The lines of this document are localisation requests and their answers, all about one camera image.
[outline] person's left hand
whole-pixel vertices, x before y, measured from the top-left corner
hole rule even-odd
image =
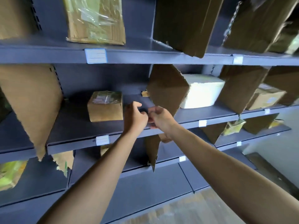
[[[144,130],[148,122],[148,116],[146,112],[139,112],[138,107],[142,104],[133,101],[130,103],[124,113],[124,133],[133,133],[136,137]]]

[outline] floor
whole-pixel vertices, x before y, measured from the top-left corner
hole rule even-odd
[[[244,224],[210,187],[123,224]]]

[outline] white box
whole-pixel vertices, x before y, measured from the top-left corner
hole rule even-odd
[[[183,74],[189,84],[189,92],[182,101],[181,108],[200,108],[214,105],[224,81],[213,75]]]

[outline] person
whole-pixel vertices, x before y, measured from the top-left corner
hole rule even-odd
[[[43,215],[42,224],[99,224],[133,144],[148,123],[174,140],[220,198],[246,223],[299,223],[299,202],[245,164],[179,125],[164,108],[124,113],[124,131],[110,149]]]

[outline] price tag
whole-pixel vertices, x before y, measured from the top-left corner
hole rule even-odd
[[[180,156],[180,157],[179,157],[179,161],[180,161],[180,162],[186,161],[186,156]]]
[[[207,120],[199,120],[198,121],[198,127],[206,127],[207,126]]]
[[[233,64],[243,64],[243,56],[234,56]]]
[[[110,144],[109,135],[98,136],[95,138],[97,146]]]
[[[105,49],[85,49],[85,55],[88,64],[107,63],[107,54]]]
[[[265,115],[269,115],[270,114],[270,109],[269,108],[266,108],[265,109]]]

